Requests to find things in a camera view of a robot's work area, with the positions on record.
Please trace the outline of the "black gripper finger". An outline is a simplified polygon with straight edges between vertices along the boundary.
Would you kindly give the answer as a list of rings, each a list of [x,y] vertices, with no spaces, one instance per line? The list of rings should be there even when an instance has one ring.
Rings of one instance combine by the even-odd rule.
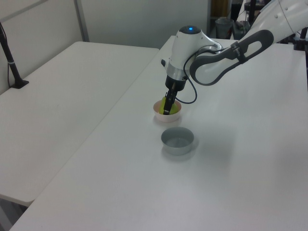
[[[178,112],[178,107],[175,104],[175,95],[172,90],[169,90],[165,95],[165,102],[163,105],[164,115],[173,115]]]

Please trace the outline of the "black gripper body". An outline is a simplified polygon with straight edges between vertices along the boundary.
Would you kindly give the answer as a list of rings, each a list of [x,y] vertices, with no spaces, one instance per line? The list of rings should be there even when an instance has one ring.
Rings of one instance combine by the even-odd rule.
[[[186,84],[186,79],[175,80],[171,78],[170,76],[166,77],[165,86],[169,90],[182,91],[185,87],[185,84]]]

